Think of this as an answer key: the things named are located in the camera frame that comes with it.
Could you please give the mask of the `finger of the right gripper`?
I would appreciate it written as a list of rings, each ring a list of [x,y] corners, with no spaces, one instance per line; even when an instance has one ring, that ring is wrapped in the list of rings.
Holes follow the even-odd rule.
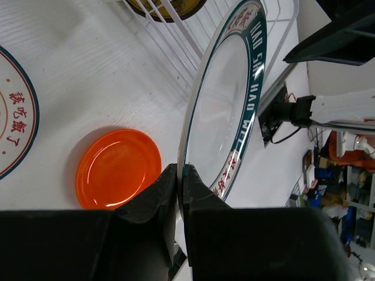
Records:
[[[352,12],[319,29],[284,58],[361,66],[374,58],[374,12]]]

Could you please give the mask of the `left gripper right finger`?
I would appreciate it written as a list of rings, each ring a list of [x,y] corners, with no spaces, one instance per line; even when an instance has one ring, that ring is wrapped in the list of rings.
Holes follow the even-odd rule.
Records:
[[[194,280],[350,280],[331,219],[316,208],[231,208],[183,170],[183,221]]]

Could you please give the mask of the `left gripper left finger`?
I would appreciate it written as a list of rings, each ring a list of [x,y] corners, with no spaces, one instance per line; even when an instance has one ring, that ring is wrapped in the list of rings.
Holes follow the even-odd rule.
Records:
[[[173,263],[175,164],[108,210],[1,212],[2,280],[167,280]]]

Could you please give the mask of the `orange plastic plate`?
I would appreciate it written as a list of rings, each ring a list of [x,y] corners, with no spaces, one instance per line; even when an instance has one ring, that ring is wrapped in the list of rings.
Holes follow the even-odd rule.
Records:
[[[77,167],[75,190],[87,210],[114,210],[132,200],[161,174],[156,143],[135,129],[117,129],[86,150]]]

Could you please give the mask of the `white plate dark-blue rim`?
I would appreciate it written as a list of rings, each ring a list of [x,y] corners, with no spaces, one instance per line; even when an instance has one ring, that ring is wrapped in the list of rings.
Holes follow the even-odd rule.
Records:
[[[267,58],[267,20],[260,1],[238,1],[203,55],[178,151],[179,180],[192,165],[225,200],[246,153],[260,103]]]

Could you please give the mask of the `white plate orange sunburst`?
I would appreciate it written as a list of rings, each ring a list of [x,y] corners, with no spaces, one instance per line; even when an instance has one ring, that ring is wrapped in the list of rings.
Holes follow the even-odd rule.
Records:
[[[1,47],[1,178],[29,153],[38,133],[39,101],[26,71]]]

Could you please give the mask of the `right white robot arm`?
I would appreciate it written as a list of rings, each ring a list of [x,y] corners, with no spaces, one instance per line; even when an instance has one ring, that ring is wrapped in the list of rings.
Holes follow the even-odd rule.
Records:
[[[284,58],[288,64],[325,61],[359,67],[374,58],[374,7],[365,4],[338,16],[296,45]],[[299,98],[277,106],[278,119],[295,126],[374,133],[374,89],[338,95]]]

